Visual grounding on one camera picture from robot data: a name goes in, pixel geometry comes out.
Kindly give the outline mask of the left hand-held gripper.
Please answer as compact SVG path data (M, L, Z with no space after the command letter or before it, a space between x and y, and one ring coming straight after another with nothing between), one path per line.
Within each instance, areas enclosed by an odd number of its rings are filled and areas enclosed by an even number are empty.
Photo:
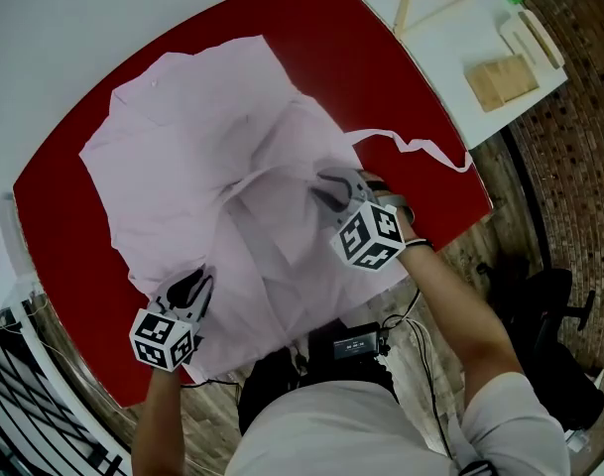
M212 267L178 272L152 294L145 309L139 309L129 332L137 361L173 372L190 362L200 338L215 285Z

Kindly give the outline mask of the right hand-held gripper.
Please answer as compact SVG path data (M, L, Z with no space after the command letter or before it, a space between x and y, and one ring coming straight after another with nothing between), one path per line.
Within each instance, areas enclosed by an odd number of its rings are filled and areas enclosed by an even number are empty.
M380 271L406 249L398 212L400 208L406 213L411 210L402 196L386 195L373 202L371 188L355 169L328 168L317 176L320 183L310 193L321 225L338 228L330 245L345 265ZM349 206L359 203L350 216Z

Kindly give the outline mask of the pink robe garment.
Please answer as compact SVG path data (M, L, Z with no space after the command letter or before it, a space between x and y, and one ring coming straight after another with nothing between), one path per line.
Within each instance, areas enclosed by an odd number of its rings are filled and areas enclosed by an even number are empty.
M289 345L395 285L347 267L310 193L329 167L359 170L345 132L291 82L262 37L168 53L112 94L80 152L130 282L155 298L179 272L214 286L186 365L204 382Z

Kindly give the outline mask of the person's left forearm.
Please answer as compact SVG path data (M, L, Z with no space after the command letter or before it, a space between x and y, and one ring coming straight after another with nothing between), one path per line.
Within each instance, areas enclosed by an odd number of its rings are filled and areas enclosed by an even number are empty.
M135 429L133 476L183 476L184 435L181 423L181 377L155 369Z

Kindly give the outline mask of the person's right forearm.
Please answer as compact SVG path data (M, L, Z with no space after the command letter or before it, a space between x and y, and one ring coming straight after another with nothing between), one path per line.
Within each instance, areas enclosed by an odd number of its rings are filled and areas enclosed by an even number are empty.
M439 332L461 362L466 403L496 377L523 372L499 317L433 250L404 250L399 261L422 292Z

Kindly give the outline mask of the person's right hand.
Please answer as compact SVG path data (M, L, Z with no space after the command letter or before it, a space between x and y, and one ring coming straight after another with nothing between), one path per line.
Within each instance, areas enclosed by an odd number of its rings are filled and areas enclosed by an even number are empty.
M381 201L382 205L390 203L397 207L397 218L401 226L404 240L411 241L416 239L417 234L412 228L414 214L412 209L408 207L405 198L390 191L386 183L380 177L366 171L360 171L359 174L372 189L374 196Z

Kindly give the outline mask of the black device with screen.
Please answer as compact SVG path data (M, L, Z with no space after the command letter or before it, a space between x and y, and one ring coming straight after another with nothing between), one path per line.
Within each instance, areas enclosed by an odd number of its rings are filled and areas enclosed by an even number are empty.
M342 336L332 342L333 359L361 359L387 356L390 351L388 327L371 322L347 328Z

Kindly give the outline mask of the black and white stair railing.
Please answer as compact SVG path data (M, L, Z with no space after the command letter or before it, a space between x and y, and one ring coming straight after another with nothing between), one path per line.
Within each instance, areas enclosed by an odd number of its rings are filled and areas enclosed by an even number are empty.
M132 476L130 449L64 375L37 324L0 310L0 442L38 476Z

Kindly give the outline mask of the white cabinet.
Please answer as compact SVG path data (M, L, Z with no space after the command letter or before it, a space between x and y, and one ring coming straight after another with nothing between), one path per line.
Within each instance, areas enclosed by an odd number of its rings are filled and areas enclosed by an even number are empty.
M0 197L0 309L38 295L39 280L11 197Z

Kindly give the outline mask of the white side table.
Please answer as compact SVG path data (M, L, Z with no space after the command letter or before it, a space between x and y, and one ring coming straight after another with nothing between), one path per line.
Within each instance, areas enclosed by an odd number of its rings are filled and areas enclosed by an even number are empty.
M393 27L400 0L363 0L388 27ZM411 0L410 22L449 0ZM523 8L507 0L469 0L447 9L399 39L441 100L467 149L474 149L567 81L564 68L534 69L539 88L501 108L484 112L465 72L513 52L500 26Z

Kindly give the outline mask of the wooden box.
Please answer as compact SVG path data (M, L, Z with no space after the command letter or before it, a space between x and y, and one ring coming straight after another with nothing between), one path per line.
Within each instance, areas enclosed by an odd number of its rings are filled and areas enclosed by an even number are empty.
M522 55L474 65L465 72L465 78L484 112L501 108L540 87Z

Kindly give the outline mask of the wooden clothes hanger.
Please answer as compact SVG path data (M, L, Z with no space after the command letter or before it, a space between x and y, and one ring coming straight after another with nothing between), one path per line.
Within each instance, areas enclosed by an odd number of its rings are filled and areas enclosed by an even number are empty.
M397 8L397 12L394 18L392 32L397 39L400 39L404 32L414 30L419 25L423 24L427 20L434 18L437 15L442 14L447 9L454 7L455 5L469 0L449 0L446 4L433 9L431 12L420 16L417 20L410 22L409 12L411 6L411 0L400 0Z

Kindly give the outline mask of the person's white shirt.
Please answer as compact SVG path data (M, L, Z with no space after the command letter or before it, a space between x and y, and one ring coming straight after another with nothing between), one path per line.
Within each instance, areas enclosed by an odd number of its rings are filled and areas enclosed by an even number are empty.
M457 476L472 462L497 476L570 476L561 426L529 380L505 373L449 424L449 458L429 449L386 389L336 381L287 393L251 423L225 476Z

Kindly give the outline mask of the black office chair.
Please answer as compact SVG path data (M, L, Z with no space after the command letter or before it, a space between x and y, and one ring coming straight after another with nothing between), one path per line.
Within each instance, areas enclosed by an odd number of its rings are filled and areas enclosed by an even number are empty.
M578 321L579 329L586 326L595 292L588 294L584 306L571 306L570 271L549 268L527 278L528 268L524 261L517 271L506 273L481 263L476 271L489 279L488 301L540 402L563 429L587 429L603 412L604 394L558 341L558 332L568 317Z

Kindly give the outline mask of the light wooden rack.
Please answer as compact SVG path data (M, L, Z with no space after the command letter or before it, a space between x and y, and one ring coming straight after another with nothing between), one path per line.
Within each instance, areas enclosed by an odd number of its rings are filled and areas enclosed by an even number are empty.
M499 34L510 50L524 57L534 69L560 69L563 55L556 43L530 10L521 10L510 16L499 28Z

